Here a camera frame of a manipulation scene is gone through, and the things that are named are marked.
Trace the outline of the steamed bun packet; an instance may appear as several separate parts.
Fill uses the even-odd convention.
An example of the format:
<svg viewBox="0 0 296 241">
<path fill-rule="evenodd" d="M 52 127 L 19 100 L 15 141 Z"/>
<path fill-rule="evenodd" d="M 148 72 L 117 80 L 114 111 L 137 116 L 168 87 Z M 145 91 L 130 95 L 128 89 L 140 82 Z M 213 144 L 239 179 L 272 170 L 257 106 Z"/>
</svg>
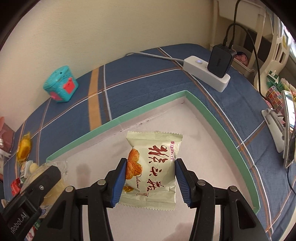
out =
<svg viewBox="0 0 296 241">
<path fill-rule="evenodd" d="M 47 216 L 50 209 L 53 207 L 53 204 L 57 201 L 58 197 L 66 188 L 66 181 L 68 176 L 68 164 L 67 161 L 50 161 L 38 166 L 37 163 L 32 163 L 29 166 L 29 171 L 27 174 L 27 178 L 21 188 L 21 193 L 25 191 L 26 188 L 29 187 L 30 184 L 33 183 L 41 174 L 47 171 L 51 166 L 57 167 L 59 169 L 60 174 L 58 175 L 59 180 L 57 178 L 50 177 L 45 181 L 45 184 L 50 184 L 51 189 L 48 189 L 47 193 L 44 196 L 43 202 L 40 205 L 42 210 L 40 218 L 43 219 Z"/>
</svg>

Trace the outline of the smartphone on stand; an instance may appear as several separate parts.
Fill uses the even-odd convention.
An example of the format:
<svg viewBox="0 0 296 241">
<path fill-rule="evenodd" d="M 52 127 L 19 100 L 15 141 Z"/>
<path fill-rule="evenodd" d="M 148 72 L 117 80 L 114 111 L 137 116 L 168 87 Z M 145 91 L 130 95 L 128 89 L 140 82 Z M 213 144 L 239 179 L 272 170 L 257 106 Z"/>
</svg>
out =
<svg viewBox="0 0 296 241">
<path fill-rule="evenodd" d="M 285 111 L 283 159 L 285 168 L 288 168 L 295 160 L 295 104 L 289 91 L 283 90 L 281 96 Z"/>
</svg>

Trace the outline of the red flower snack packet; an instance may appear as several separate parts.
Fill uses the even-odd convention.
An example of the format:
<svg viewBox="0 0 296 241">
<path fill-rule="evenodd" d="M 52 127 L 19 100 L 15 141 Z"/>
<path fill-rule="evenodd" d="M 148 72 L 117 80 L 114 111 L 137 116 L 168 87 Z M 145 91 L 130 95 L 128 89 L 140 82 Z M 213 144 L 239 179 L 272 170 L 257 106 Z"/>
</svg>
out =
<svg viewBox="0 0 296 241">
<path fill-rule="evenodd" d="M 16 196 L 19 194 L 21 191 L 21 180 L 20 178 L 16 178 L 12 183 L 11 183 L 11 193 L 13 196 Z"/>
</svg>

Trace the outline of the black power adapter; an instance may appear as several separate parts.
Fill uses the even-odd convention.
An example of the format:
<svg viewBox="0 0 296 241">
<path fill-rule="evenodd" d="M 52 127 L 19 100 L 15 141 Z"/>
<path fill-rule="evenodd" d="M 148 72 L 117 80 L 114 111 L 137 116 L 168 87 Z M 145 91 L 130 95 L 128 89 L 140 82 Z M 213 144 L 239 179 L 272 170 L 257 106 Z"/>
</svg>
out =
<svg viewBox="0 0 296 241">
<path fill-rule="evenodd" d="M 222 44 L 215 45 L 208 62 L 208 71 L 219 78 L 223 78 L 227 74 L 235 55 L 235 50 Z"/>
</svg>

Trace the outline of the blue plaid tablecloth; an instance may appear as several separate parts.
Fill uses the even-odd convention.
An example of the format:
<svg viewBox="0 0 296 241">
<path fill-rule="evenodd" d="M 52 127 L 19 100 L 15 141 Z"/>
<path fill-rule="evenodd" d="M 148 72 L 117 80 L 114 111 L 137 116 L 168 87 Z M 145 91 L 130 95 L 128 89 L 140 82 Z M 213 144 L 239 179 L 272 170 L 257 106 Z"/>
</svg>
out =
<svg viewBox="0 0 296 241">
<path fill-rule="evenodd" d="M 77 79 L 78 89 L 68 102 L 52 99 L 41 104 L 15 132 L 14 142 L 30 132 L 30 159 L 44 163 L 51 154 L 90 131 L 89 101 L 99 101 L 96 113 L 102 125 L 141 106 L 181 91 L 199 99 L 227 132 L 250 170 L 257 189 L 257 214 L 272 240 L 283 235 L 295 209 L 295 165 L 284 168 L 282 155 L 261 115 L 267 107 L 260 94 L 238 71 L 217 92 L 183 71 L 165 56 L 209 60 L 210 51 L 196 44 L 149 49 L 145 56 L 127 56 Z"/>
</svg>

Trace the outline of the white chair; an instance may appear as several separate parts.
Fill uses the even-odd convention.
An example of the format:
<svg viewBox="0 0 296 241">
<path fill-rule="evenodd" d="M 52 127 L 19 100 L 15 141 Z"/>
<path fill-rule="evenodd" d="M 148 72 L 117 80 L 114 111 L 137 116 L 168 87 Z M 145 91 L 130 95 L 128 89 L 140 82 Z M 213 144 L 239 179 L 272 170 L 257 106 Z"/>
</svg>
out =
<svg viewBox="0 0 296 241">
<path fill-rule="evenodd" d="M 291 34 L 261 1 L 214 1 L 211 48 L 217 45 L 216 34 L 221 20 L 238 23 L 233 49 L 246 57 L 246 61 L 236 57 L 232 67 L 266 94 L 269 71 L 279 75 L 288 63 L 293 42 Z"/>
</svg>

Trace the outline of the teal rimmed white tray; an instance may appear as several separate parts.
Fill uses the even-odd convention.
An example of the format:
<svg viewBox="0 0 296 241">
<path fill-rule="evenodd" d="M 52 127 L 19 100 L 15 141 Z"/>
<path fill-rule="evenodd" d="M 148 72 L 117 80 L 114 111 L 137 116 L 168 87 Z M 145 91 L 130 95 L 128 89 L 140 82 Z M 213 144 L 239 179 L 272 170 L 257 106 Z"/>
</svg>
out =
<svg viewBox="0 0 296 241">
<path fill-rule="evenodd" d="M 214 209 L 214 231 L 198 232 L 200 240 L 258 240 L 262 229 L 256 213 L 259 197 L 251 173 L 227 132 L 204 104 L 184 90 L 126 113 L 82 137 L 48 157 L 48 161 L 67 160 L 68 182 L 86 186 L 114 167 L 117 159 L 132 149 L 126 134 L 133 132 L 169 131 L 183 134 L 178 145 L 148 142 L 142 165 L 142 180 L 132 178 L 133 192 L 148 180 L 163 183 L 165 164 L 171 156 L 181 158 L 199 179 L 217 187 Z"/>
</svg>

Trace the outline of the green white snack packet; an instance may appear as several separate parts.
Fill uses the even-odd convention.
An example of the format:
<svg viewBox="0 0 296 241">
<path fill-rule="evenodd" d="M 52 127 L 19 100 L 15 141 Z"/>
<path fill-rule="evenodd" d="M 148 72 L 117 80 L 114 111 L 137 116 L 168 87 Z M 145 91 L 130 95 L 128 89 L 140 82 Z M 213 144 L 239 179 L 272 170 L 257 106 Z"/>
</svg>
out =
<svg viewBox="0 0 296 241">
<path fill-rule="evenodd" d="M 21 184 L 23 184 L 25 182 L 25 180 L 30 176 L 30 166 L 33 164 L 34 162 L 32 160 L 29 161 L 25 161 L 23 162 L 22 166 L 21 166 L 21 171 L 20 171 L 20 182 Z"/>
</svg>

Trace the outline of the white power strip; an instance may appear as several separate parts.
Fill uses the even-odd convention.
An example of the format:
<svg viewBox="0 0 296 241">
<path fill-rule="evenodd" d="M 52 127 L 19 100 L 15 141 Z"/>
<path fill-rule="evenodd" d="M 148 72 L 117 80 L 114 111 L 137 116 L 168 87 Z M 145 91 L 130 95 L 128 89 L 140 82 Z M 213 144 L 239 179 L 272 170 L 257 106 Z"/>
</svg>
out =
<svg viewBox="0 0 296 241">
<path fill-rule="evenodd" d="M 223 92 L 227 87 L 230 75 L 225 74 L 220 78 L 208 70 L 208 62 L 196 56 L 190 56 L 184 60 L 183 69 L 194 77 L 210 85 L 218 92 Z"/>
</svg>

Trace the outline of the teal toy box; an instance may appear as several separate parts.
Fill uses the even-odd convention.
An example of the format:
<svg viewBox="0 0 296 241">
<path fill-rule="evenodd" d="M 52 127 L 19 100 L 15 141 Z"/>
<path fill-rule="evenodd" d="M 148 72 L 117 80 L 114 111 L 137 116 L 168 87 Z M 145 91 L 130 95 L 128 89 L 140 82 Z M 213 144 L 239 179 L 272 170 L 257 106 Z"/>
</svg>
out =
<svg viewBox="0 0 296 241">
<path fill-rule="evenodd" d="M 79 84 L 69 66 L 56 69 L 43 84 L 43 89 L 55 102 L 68 102 Z"/>
</svg>

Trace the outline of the white phone stand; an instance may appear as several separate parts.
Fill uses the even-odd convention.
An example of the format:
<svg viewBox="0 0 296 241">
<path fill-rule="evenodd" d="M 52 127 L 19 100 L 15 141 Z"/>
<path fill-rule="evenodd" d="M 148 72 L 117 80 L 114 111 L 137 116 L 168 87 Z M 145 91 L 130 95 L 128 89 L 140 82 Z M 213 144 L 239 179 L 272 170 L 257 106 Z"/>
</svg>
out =
<svg viewBox="0 0 296 241">
<path fill-rule="evenodd" d="M 265 123 L 273 137 L 273 141 L 278 153 L 284 151 L 285 138 L 284 138 L 284 126 L 280 122 L 280 118 L 275 111 L 270 108 L 261 111 Z"/>
</svg>

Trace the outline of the colourful clutter pile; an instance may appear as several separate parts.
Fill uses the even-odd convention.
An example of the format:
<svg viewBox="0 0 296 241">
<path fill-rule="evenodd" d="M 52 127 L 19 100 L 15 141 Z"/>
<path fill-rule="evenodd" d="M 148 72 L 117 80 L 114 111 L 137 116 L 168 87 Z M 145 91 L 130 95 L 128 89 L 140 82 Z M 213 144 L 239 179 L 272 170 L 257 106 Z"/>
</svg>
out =
<svg viewBox="0 0 296 241">
<path fill-rule="evenodd" d="M 277 74 L 272 71 L 269 71 L 267 75 L 267 87 L 268 90 L 266 92 L 265 97 L 271 103 L 273 110 L 278 115 L 284 115 L 284 105 L 283 105 L 283 97 L 281 96 L 281 92 L 286 90 L 292 94 L 292 100 L 295 105 L 295 87 L 291 85 L 285 78 L 281 78 Z"/>
</svg>

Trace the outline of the pink rose bouquet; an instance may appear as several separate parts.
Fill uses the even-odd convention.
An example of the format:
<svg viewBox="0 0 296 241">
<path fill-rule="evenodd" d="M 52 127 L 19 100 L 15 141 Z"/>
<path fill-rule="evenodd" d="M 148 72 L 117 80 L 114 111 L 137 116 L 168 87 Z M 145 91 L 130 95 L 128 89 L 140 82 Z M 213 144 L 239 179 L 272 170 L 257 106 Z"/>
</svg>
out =
<svg viewBox="0 0 296 241">
<path fill-rule="evenodd" d="M 4 134 L 4 117 L 2 116 L 0 118 L 0 148 L 4 147 L 3 134 Z"/>
</svg>

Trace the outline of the cream puff snack packet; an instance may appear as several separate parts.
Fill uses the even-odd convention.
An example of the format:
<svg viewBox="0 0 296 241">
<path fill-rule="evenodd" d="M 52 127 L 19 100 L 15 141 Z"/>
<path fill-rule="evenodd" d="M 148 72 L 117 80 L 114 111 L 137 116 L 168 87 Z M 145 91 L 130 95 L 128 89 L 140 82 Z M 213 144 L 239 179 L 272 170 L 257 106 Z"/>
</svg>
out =
<svg viewBox="0 0 296 241">
<path fill-rule="evenodd" d="M 172 211 L 176 205 L 175 160 L 179 133 L 128 132 L 132 149 L 126 164 L 121 205 Z"/>
</svg>

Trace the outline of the yellow soft bread packet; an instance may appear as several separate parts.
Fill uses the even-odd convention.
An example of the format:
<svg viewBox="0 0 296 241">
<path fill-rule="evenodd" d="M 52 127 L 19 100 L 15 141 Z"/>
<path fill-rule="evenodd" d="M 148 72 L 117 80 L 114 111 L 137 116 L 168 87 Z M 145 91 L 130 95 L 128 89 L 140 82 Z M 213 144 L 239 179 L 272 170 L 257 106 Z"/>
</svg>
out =
<svg viewBox="0 0 296 241">
<path fill-rule="evenodd" d="M 25 162 L 31 152 L 32 149 L 32 141 L 31 141 L 31 134 L 28 132 L 25 134 L 18 145 L 18 149 L 16 152 L 16 160 L 18 164 L 22 164 Z"/>
</svg>

